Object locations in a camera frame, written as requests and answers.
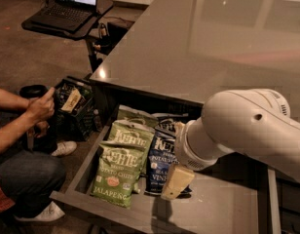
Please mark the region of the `person's right hand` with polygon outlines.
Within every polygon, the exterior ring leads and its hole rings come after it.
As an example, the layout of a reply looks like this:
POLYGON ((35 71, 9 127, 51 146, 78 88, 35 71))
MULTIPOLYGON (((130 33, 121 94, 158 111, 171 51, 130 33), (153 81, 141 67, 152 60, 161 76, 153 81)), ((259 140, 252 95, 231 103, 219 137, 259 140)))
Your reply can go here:
POLYGON ((42 97, 29 103, 26 113, 34 123, 46 121, 54 115, 54 93, 55 89, 50 88, 42 97))

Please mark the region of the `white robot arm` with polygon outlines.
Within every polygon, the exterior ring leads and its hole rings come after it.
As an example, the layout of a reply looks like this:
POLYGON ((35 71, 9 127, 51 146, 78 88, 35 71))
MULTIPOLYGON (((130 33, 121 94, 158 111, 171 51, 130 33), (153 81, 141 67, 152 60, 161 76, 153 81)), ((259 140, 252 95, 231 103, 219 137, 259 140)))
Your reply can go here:
POLYGON ((290 118, 287 100, 270 89, 230 90, 211 96, 201 116, 175 124, 174 152, 162 198, 173 200, 195 171, 238 152, 300 183, 300 123, 290 118))

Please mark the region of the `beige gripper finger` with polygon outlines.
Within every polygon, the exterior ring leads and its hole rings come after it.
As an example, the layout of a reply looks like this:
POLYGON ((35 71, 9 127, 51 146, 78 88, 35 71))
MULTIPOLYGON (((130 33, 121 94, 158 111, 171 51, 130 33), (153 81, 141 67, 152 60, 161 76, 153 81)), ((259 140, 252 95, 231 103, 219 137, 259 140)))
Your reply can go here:
POLYGON ((164 184, 161 197, 165 200, 176 199, 180 193, 191 183, 195 175, 192 170, 180 164, 171 164, 164 184))

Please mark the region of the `person's left hand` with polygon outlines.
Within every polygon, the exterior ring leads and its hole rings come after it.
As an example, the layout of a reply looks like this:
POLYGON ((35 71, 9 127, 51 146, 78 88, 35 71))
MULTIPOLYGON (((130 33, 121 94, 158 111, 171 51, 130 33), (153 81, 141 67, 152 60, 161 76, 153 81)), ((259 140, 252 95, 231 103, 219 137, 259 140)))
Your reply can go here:
POLYGON ((41 121, 38 122, 34 128, 36 129, 35 131, 35 137, 44 137, 47 134, 48 129, 50 128, 50 125, 47 121, 41 121))

